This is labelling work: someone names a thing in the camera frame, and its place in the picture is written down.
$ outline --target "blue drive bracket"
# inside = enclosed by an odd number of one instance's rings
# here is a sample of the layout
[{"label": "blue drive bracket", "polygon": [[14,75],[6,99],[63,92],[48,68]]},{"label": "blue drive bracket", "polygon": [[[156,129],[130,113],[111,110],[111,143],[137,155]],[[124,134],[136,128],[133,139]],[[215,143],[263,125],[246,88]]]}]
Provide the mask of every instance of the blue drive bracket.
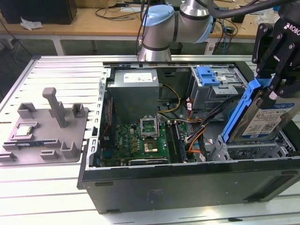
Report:
[{"label": "blue drive bracket", "polygon": [[221,84],[210,67],[197,67],[196,70],[203,86],[219,86]]},{"label": "blue drive bracket", "polygon": [[258,88],[266,88],[270,85],[272,79],[254,79],[249,82],[239,104],[236,106],[232,116],[230,117],[228,123],[226,124],[221,136],[224,142],[228,142],[229,134],[235,127],[235,124],[239,120],[239,118],[244,114],[247,107],[249,107],[252,103],[252,94]]}]

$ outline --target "motherboard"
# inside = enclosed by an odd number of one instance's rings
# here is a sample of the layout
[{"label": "motherboard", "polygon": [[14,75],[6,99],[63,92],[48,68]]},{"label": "motherboard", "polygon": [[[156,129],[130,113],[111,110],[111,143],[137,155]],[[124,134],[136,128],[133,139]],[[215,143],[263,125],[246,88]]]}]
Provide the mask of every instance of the motherboard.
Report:
[{"label": "motherboard", "polygon": [[183,142],[187,135],[183,122],[118,124],[115,147],[103,149],[101,161],[105,166],[183,162],[186,160]]}]

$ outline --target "red wire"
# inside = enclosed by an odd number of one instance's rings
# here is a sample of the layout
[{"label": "red wire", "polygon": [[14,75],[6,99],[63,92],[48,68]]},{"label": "red wire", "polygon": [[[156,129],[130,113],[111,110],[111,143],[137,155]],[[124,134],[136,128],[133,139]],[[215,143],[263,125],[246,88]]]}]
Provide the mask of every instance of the red wire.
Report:
[{"label": "red wire", "polygon": [[106,125],[106,128],[104,130],[104,133],[102,134],[100,140],[104,137],[105,133],[107,132],[108,128],[109,128],[109,122],[111,121],[111,101],[108,101],[108,123]]}]

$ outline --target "green circuit board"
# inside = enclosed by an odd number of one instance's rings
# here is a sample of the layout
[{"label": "green circuit board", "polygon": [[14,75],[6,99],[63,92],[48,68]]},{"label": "green circuit board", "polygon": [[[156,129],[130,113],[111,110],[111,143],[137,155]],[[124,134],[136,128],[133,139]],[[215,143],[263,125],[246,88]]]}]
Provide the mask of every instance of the green circuit board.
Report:
[{"label": "green circuit board", "polygon": [[[188,135],[184,123],[179,123],[178,128],[182,140]],[[153,132],[153,123],[144,123],[143,132]],[[116,159],[148,159],[164,158],[170,163],[169,148],[166,139],[165,123],[159,123],[157,138],[142,138],[140,124],[118,124],[116,128],[115,148],[110,150],[110,166],[113,166]]]}]

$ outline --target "table leg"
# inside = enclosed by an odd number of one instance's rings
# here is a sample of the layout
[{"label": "table leg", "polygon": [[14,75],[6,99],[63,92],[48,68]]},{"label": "table leg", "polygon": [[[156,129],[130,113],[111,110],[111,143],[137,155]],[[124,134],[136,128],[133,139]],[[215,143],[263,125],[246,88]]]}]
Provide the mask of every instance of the table leg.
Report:
[{"label": "table leg", "polygon": [[54,38],[52,41],[53,41],[57,55],[58,56],[66,55],[65,50],[61,44],[60,38],[59,37]]},{"label": "table leg", "polygon": [[216,46],[216,41],[208,40],[204,55],[212,55]]},{"label": "table leg", "polygon": [[97,51],[96,41],[95,40],[91,40],[91,42],[92,42],[93,51],[96,52]]},{"label": "table leg", "polygon": [[9,39],[0,39],[0,41],[1,41],[1,43],[3,43],[4,46],[5,46],[6,48],[8,48],[9,50],[14,49],[14,46],[13,46],[13,44],[11,43],[11,41],[10,41]]}]

